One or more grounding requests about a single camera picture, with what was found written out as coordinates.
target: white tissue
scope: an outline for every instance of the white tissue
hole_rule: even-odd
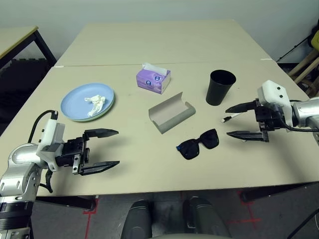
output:
[[[167,69],[162,68],[162,67],[158,67],[158,66],[153,66],[152,64],[147,63],[147,62],[142,64],[142,68],[145,70],[148,70],[148,71],[154,71],[162,76],[167,75]]]
[[[101,111],[102,106],[105,102],[105,97],[96,95],[91,98],[84,98],[84,100],[93,103],[93,109],[90,112],[88,112],[88,117],[91,117]]]

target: light blue plate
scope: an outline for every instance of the light blue plate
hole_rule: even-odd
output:
[[[105,103],[102,110],[97,114],[88,117],[88,112],[92,110],[93,104],[84,101],[84,98],[90,98],[95,95],[104,96]],[[108,111],[114,102],[113,90],[101,83],[91,83],[79,86],[70,91],[61,102],[62,113],[71,120],[75,121],[89,121],[94,120]]]

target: gray floor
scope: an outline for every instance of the gray floor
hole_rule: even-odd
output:
[[[287,238],[319,207],[318,184],[259,199],[249,205],[240,201],[238,190],[100,196],[96,214],[90,216],[80,209],[35,203],[32,215],[34,236],[36,239],[84,239],[90,217],[86,238],[119,239],[127,212],[139,199],[154,202],[153,236],[180,233],[183,231],[182,202],[191,196],[208,199],[237,239]],[[312,219],[294,238],[318,239],[315,220]]]

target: beige table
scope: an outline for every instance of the beige table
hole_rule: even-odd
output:
[[[56,59],[38,32],[38,27],[25,26],[0,28],[0,68],[33,41],[48,60],[48,64],[53,66]]]
[[[88,146],[91,163],[119,160],[120,164],[89,176],[73,175],[70,167],[62,168],[52,176],[53,195],[241,188],[319,180],[319,148],[311,133],[281,129],[269,133],[270,143],[243,143],[226,132],[258,130],[253,112],[220,122],[226,116],[225,109],[255,99],[257,88],[269,79],[286,87],[291,99],[307,99],[275,62],[230,60],[160,66],[171,70],[171,82],[162,95],[137,87],[139,65],[52,68],[0,137],[0,174],[7,167],[11,150],[27,141],[41,112],[60,110],[62,98],[75,87],[101,82],[116,94],[115,104],[106,115],[91,122],[74,122],[60,113],[58,121],[66,124],[65,140],[82,135],[85,129],[118,130],[118,135],[91,139]],[[237,82],[222,104],[213,107],[206,103],[205,95],[209,73],[216,69],[231,71]],[[150,121],[148,109],[181,91],[196,114],[162,135]],[[34,142],[45,121],[40,122]],[[189,161],[176,150],[181,142],[211,128],[217,129],[220,140],[215,149],[200,145],[199,156]],[[50,194],[40,188],[38,195]]]
[[[270,56],[234,20],[87,25],[56,66],[260,60]]]

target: tissue box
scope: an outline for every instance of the tissue box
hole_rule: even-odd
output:
[[[154,71],[142,69],[136,75],[139,87],[162,94],[170,82],[170,71],[167,70],[166,76]]]

